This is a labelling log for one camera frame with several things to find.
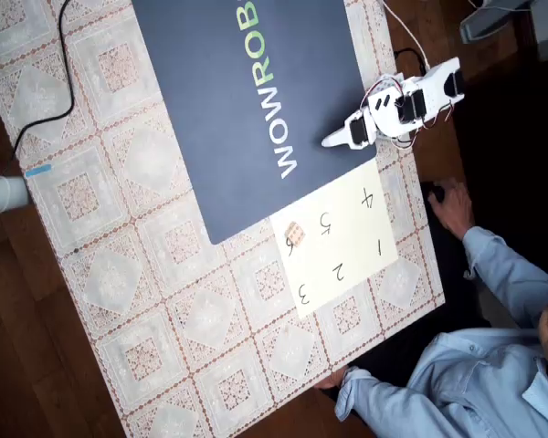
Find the person's right hand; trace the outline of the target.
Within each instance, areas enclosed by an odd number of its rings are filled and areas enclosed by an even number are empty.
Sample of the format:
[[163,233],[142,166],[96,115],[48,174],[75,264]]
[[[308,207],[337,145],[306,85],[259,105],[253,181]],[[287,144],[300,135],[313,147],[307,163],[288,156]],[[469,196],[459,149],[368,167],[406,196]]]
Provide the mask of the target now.
[[458,240],[474,226],[472,201],[465,183],[454,178],[436,182],[428,201],[439,222]]

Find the person's left hand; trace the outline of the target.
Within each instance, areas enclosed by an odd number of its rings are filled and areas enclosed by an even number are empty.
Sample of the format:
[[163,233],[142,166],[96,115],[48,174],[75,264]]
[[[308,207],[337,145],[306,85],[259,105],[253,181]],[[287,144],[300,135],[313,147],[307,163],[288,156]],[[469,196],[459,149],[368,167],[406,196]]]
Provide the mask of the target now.
[[343,381],[343,376],[348,370],[347,366],[343,366],[338,370],[333,371],[330,375],[319,381],[314,385],[316,389],[328,390],[331,388],[340,388]]

